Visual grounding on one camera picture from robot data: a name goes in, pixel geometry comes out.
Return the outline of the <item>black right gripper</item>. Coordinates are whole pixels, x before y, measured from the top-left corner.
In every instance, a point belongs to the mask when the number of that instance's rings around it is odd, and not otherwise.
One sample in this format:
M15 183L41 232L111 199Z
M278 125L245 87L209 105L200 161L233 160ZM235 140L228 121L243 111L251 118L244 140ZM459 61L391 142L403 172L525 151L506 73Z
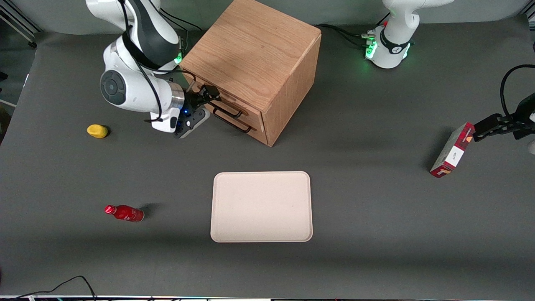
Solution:
M220 92L215 86L204 84L199 93L186 92L185 102L180 111L180 126L198 126L206 118L203 105L220 99Z

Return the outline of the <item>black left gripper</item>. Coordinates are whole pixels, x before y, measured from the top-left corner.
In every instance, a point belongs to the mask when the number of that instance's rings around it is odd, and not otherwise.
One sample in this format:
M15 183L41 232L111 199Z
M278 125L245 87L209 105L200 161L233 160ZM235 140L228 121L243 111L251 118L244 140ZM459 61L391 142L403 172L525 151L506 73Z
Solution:
M514 122L518 127L503 126L503 116L501 114L492 114L474 124L474 141L480 142L487 137L506 135L508 133L513 133L516 140L533 135L535 131L534 112L535 94L533 93L520 101L513 114Z

